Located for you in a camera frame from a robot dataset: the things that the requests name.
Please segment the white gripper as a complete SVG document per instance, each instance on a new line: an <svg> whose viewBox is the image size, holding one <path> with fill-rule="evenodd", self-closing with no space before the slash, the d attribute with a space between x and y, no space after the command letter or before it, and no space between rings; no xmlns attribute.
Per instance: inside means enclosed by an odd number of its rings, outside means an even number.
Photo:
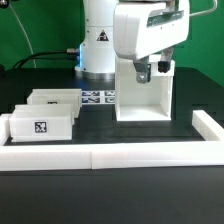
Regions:
<svg viewBox="0 0 224 224"><path fill-rule="evenodd" d="M185 41L188 36L189 9L189 0L177 0L174 6L169 6L166 1L120 2L116 5L114 50L119 58L134 61L138 83L150 81L146 56L163 49L158 71L167 73L170 70L172 46Z"/></svg>

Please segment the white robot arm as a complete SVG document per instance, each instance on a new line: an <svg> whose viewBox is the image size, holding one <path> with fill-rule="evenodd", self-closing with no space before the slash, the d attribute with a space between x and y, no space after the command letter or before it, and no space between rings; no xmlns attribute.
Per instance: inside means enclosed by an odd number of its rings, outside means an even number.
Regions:
<svg viewBox="0 0 224 224"><path fill-rule="evenodd" d="M187 39L189 0L83 0L85 38L79 45L76 75L115 77L115 59L134 65L136 79L147 83L154 72L149 57L161 56L157 73L171 70L174 46Z"/></svg>

